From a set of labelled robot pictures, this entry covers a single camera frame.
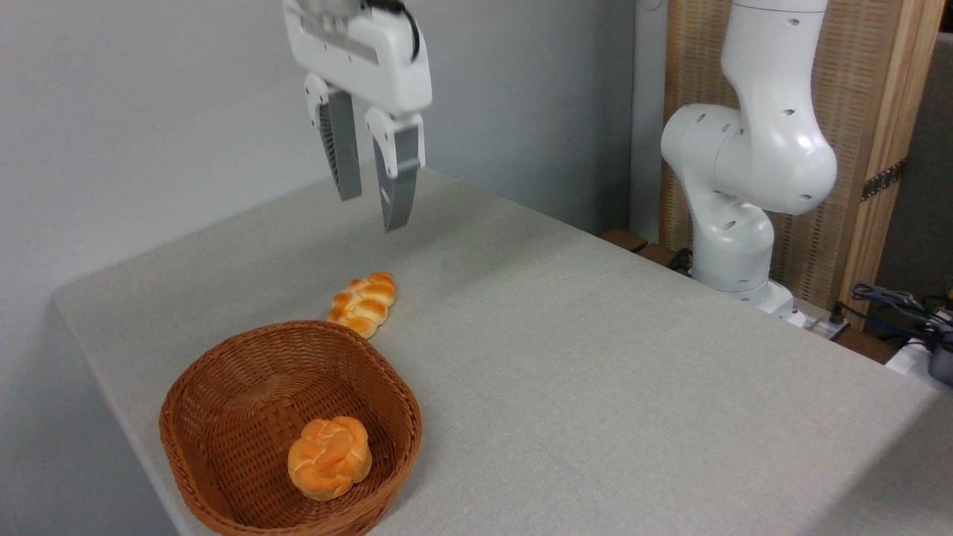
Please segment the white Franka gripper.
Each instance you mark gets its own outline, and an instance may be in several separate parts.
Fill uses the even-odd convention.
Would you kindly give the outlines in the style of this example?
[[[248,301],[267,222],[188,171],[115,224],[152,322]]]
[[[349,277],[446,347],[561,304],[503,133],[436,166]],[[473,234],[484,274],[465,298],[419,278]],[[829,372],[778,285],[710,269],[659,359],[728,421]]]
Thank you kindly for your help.
[[[422,116],[414,112],[433,102],[426,43],[414,17],[399,1],[285,1],[283,15],[293,57],[310,72],[307,112],[338,197],[346,202],[362,194],[353,95],[372,105],[365,122],[385,231],[405,227],[426,165]]]

